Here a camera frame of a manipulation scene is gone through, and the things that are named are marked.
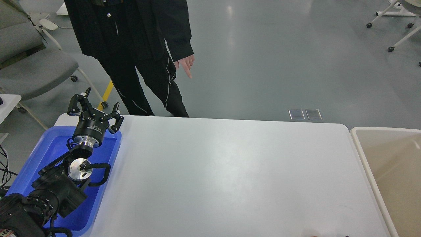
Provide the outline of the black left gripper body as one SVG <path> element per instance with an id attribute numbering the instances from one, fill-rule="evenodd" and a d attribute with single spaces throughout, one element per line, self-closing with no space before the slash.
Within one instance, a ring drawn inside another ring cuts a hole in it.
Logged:
<path id="1" fill-rule="evenodd" d="M 103 112 L 93 112 L 93 115 L 90 112 L 82 112 L 72 139 L 75 142 L 82 140 L 90 141 L 93 147 L 101 146 L 109 126 L 107 120 L 101 120 L 104 116 L 105 113 Z"/>

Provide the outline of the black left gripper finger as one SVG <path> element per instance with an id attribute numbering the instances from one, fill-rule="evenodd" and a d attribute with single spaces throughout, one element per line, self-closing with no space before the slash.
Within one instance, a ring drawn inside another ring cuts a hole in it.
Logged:
<path id="1" fill-rule="evenodd" d="M 74 94 L 74 96 L 72 96 L 67 109 L 68 115 L 79 116 L 78 114 L 84 111 L 88 111 L 92 116 L 94 115 L 95 110 L 88 100 L 91 90 L 92 88 L 88 87 L 84 94 Z"/>
<path id="2" fill-rule="evenodd" d="M 119 107 L 120 103 L 116 102 L 114 104 L 112 112 L 103 115 L 103 124 L 111 134 L 115 134 L 116 132 L 120 131 L 124 120 L 124 117 L 120 114 Z"/>

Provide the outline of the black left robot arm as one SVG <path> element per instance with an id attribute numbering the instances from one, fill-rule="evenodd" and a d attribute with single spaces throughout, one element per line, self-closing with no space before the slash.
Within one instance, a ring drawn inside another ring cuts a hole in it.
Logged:
<path id="1" fill-rule="evenodd" d="M 64 218 L 76 210 L 88 197 L 87 187 L 107 182 L 111 165 L 88 159 L 102 145 L 106 131 L 120 130 L 124 117 L 118 102 L 109 114 L 94 108 L 88 100 L 90 91 L 87 88 L 70 100 L 67 114 L 79 121 L 67 141 L 68 151 L 38 171 L 27 196 L 12 193 L 1 198 L 2 237 L 54 237 L 56 233 L 71 237 L 70 229 L 54 226 L 57 216 Z"/>

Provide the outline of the person's bare hand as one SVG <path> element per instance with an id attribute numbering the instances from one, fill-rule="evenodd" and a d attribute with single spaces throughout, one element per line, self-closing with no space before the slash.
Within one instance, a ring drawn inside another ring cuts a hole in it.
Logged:
<path id="1" fill-rule="evenodd" d="M 188 76 L 188 78 L 192 79 L 191 68 L 194 65 L 194 61 L 195 61 L 195 56 L 193 54 L 185 58 L 182 58 L 180 60 L 174 61 L 173 63 L 176 69 L 182 68 L 185 74 Z"/>

